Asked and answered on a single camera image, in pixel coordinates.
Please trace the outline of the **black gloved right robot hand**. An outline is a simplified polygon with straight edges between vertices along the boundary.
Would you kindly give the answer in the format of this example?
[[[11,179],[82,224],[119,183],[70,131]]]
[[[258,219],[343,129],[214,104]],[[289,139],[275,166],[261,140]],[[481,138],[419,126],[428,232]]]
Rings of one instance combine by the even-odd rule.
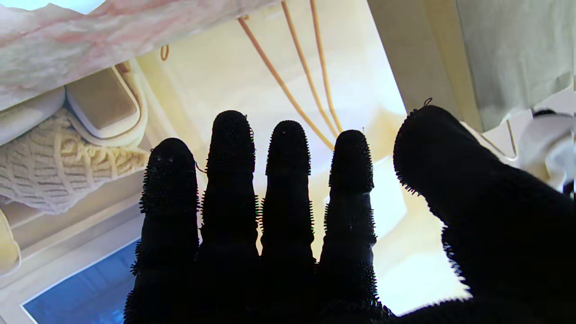
[[[378,301],[372,248],[373,165],[366,137],[340,133],[329,177],[324,244],[316,261],[311,157],[302,126],[271,135],[262,208],[253,189],[255,146],[246,117],[214,120],[208,184],[167,138],[144,175],[141,241],[126,324],[573,324],[575,206],[504,164],[448,111],[411,112],[394,143],[400,183],[445,225],[441,241],[471,298],[396,316]]]

